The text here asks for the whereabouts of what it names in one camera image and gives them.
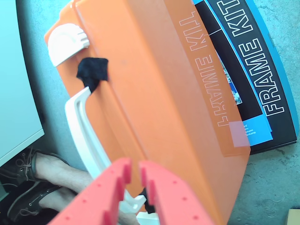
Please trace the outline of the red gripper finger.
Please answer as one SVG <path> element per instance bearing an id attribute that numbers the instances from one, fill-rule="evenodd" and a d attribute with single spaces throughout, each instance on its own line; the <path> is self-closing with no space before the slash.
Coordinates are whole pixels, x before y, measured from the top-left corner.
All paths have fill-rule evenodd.
<path id="1" fill-rule="evenodd" d="M 115 225 L 119 202 L 131 182 L 132 162 L 121 158 L 105 169 L 85 190 L 60 212 L 51 225 Z"/>
<path id="2" fill-rule="evenodd" d="M 213 225 L 191 187 L 177 175 L 150 162 L 139 163 L 147 201 L 154 206 L 161 225 Z"/>

